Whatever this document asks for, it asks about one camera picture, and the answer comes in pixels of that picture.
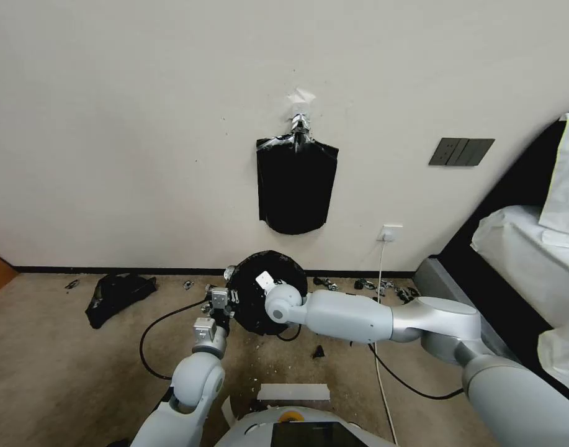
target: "light switch panel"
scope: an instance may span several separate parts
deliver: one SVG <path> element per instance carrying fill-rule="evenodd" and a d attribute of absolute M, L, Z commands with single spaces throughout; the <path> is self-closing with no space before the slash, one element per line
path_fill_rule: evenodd
<path fill-rule="evenodd" d="M 437 149 L 435 149 L 429 164 L 434 166 L 445 165 L 452 156 L 459 142 L 459 138 L 442 138 Z"/>
<path fill-rule="evenodd" d="M 442 138 L 429 161 L 433 166 L 476 166 L 495 139 Z"/>
<path fill-rule="evenodd" d="M 473 155 L 467 161 L 466 165 L 467 166 L 478 165 L 494 141 L 495 141 L 494 138 L 476 138 L 473 140 L 468 140 L 467 147 L 470 146 L 471 144 L 476 144 L 476 149 L 473 152 Z"/>

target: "pillow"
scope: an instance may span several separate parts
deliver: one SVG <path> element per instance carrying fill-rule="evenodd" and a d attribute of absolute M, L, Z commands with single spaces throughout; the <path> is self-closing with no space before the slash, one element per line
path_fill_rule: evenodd
<path fill-rule="evenodd" d="M 569 113 L 539 223 L 559 232 L 569 233 Z"/>

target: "white bedsheet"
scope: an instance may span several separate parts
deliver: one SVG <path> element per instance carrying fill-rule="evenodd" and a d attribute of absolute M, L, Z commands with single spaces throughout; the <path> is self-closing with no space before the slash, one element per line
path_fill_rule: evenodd
<path fill-rule="evenodd" d="M 543 242 L 539 215 L 536 207 L 496 211 L 481 220 L 471 246 L 554 327 L 539 336 L 539 361 L 569 388 L 569 248 Z"/>

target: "beige carpet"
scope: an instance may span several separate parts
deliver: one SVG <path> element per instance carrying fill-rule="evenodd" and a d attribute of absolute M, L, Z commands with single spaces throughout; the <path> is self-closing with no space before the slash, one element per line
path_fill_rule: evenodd
<path fill-rule="evenodd" d="M 200 300 L 207 283 L 223 284 L 213 276 L 158 277 L 158 292 L 94 330 L 84 310 L 100 277 L 22 274 L 0 291 L 0 446 L 104 447 L 133 438 L 168 386 L 140 364 L 142 331 L 155 318 Z M 65 290 L 74 279 L 79 285 Z M 195 281 L 188 291 L 182 288 L 185 279 Z M 355 292 L 354 280 L 335 282 Z M 311 281 L 310 288 L 315 288 Z M 401 304 L 392 291 L 385 301 Z M 152 329 L 145 349 L 157 371 L 172 374 L 190 353 L 198 316 L 192 309 Z M 312 359 L 318 344 L 326 356 Z M 388 365 L 421 391 L 445 394 L 460 387 L 459 368 L 430 357 L 418 343 L 381 342 L 379 347 Z M 213 445 L 228 428 L 220 413 L 226 396 L 235 415 L 242 416 L 262 382 L 327 383 L 331 411 L 392 439 L 373 356 L 364 345 L 350 347 L 307 329 L 285 343 L 234 323 L 223 365 L 225 386 L 206 422 L 212 430 L 205 431 L 204 445 Z M 413 394 L 385 371 L 382 380 L 403 447 L 495 445 L 464 395 L 436 402 Z"/>

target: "black plastic bag on floor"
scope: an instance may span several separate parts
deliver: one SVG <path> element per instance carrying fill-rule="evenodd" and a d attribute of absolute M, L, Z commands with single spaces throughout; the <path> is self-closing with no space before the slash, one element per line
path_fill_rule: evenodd
<path fill-rule="evenodd" d="M 125 276 L 108 274 L 96 284 L 94 296 L 86 309 L 90 326 L 100 329 L 113 315 L 154 292 L 156 278 L 146 279 L 133 273 Z"/>
<path fill-rule="evenodd" d="M 303 115 L 292 133 L 257 140 L 259 219 L 289 235 L 326 223 L 334 186 L 338 149 L 309 136 Z"/>

